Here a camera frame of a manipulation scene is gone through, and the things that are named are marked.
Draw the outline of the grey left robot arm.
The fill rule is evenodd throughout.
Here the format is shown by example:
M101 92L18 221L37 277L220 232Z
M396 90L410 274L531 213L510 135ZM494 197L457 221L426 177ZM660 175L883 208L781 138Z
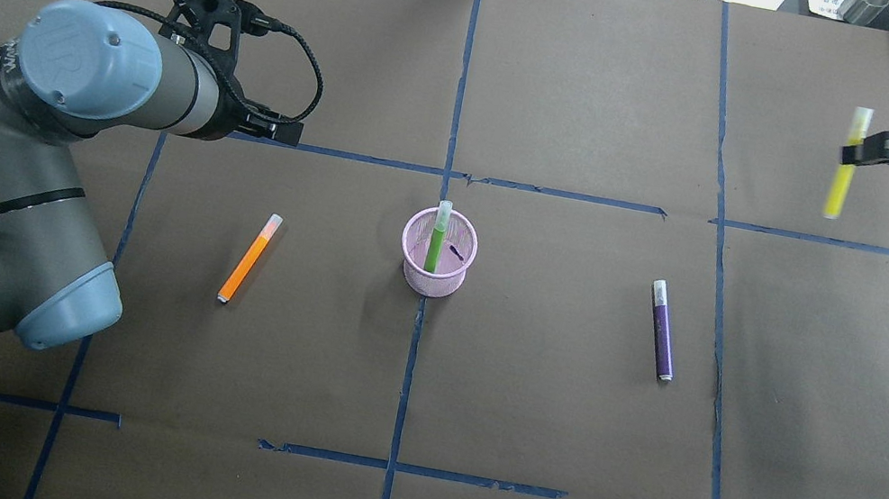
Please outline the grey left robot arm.
M203 141L232 132L299 143L322 99L302 34L246 0L171 0L162 15L122 1L58 0L0 44L0 333L58 348L122 318L70 146L126 126ZM296 115L249 99L240 38L284 34L313 69Z

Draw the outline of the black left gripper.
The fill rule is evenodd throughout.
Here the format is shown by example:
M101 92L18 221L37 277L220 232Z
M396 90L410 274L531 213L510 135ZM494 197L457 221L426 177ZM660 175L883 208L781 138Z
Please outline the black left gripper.
M300 45L311 67L315 55L302 34L246 0L171 0L165 37L180 37L183 48L202 61L213 80L216 105L206 123L192 126L188 137L219 140L232 132L295 147L304 132L306 112L277 113L249 99L237 79L242 36L284 34Z

